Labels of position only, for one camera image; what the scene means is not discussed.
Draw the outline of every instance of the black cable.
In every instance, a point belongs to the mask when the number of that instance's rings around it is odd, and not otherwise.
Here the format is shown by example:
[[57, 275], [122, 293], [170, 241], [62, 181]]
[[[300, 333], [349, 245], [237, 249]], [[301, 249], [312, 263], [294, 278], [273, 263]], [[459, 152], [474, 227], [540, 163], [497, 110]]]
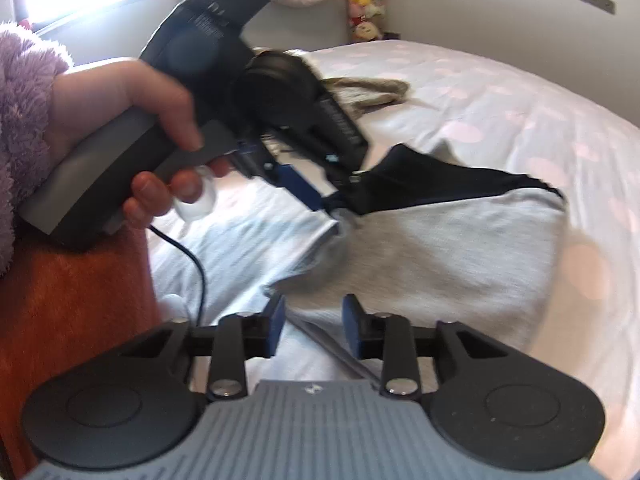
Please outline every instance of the black cable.
[[198, 313], [196, 315], [195, 326], [200, 326], [202, 324], [202, 317], [204, 316], [204, 302], [207, 299], [207, 276], [205, 274], [204, 267], [202, 266], [202, 262], [198, 259], [198, 257], [195, 254], [193, 254], [190, 250], [188, 250], [184, 245], [182, 245], [180, 242], [177, 242], [170, 236], [164, 234], [162, 231], [160, 231], [156, 227], [153, 227], [152, 225], [150, 225], [149, 230], [153, 234], [162, 238], [162, 240], [164, 240], [165, 242], [171, 244], [178, 250], [181, 250], [194, 264], [196, 264], [196, 267], [198, 268], [198, 272], [200, 273], [200, 279], [202, 280], [202, 287], [200, 288], [200, 304], [198, 305]]

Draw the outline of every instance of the human hand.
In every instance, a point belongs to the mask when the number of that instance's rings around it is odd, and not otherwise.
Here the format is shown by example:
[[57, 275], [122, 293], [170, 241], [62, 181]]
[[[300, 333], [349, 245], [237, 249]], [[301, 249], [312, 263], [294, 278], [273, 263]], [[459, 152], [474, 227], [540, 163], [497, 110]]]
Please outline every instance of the human hand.
[[[73, 68], [54, 79], [49, 125], [45, 142], [54, 164], [87, 135], [131, 106], [156, 114], [166, 134], [182, 149], [202, 146], [193, 112], [193, 98], [175, 79], [137, 59], [115, 59]], [[230, 165], [224, 158], [209, 164], [216, 176], [224, 176]], [[147, 227], [154, 216], [172, 206], [172, 195], [193, 203], [202, 193], [202, 181], [193, 170], [180, 170], [169, 185], [149, 171], [137, 174], [133, 196], [123, 205], [127, 221]]]

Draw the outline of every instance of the gray ribbed surface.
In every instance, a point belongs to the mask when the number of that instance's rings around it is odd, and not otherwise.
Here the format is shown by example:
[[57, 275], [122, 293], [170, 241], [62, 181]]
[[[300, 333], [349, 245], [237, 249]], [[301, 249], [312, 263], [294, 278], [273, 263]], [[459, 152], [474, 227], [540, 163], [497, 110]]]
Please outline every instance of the gray ribbed surface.
[[263, 381], [247, 399], [210, 405], [180, 446], [146, 465], [87, 473], [43, 463], [26, 478], [501, 480], [541, 476], [603, 480], [586, 462], [546, 473], [508, 472], [476, 462], [440, 438], [420, 406], [383, 399], [367, 381]]

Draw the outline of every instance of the silver rivet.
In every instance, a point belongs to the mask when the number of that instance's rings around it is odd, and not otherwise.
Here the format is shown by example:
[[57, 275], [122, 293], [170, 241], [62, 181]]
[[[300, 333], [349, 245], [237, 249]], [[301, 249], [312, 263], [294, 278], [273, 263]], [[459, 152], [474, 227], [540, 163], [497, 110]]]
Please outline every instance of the silver rivet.
[[309, 395], [319, 394], [322, 390], [324, 390], [324, 388], [320, 386], [320, 384], [310, 384], [309, 386], [305, 387], [305, 391]]
[[418, 390], [418, 383], [413, 379], [391, 379], [385, 384], [386, 390], [394, 395], [411, 395]]
[[239, 394], [242, 386], [234, 379], [218, 379], [211, 384], [209, 390], [217, 397], [231, 397]]

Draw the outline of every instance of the mattress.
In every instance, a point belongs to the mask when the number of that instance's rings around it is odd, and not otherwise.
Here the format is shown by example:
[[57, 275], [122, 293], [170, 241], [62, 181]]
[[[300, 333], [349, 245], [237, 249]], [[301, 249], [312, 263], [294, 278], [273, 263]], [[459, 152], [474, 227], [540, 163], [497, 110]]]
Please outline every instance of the mattress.
[[[379, 41], [321, 50], [307, 59], [327, 77], [411, 84], [403, 104], [360, 119], [372, 140], [368, 166], [398, 142], [426, 150], [445, 139], [466, 165], [529, 173], [562, 190], [568, 232], [529, 353], [596, 391], [607, 423], [591, 463], [612, 480], [630, 479], [640, 470], [640, 130], [537, 76], [436, 46]], [[324, 192], [331, 190], [317, 168], [294, 163]], [[258, 199], [265, 193], [268, 205]], [[156, 226], [205, 263], [205, 320], [213, 323], [231, 312], [259, 310], [264, 283], [290, 266], [329, 221], [284, 190], [233, 175], [220, 180], [218, 204], [208, 218], [184, 224], [169, 214]], [[200, 283], [193, 264], [153, 236], [150, 256], [158, 296], [180, 294], [195, 305]], [[248, 375], [255, 384], [261, 378], [336, 380], [357, 373], [288, 324], [276, 358], [252, 360]]]

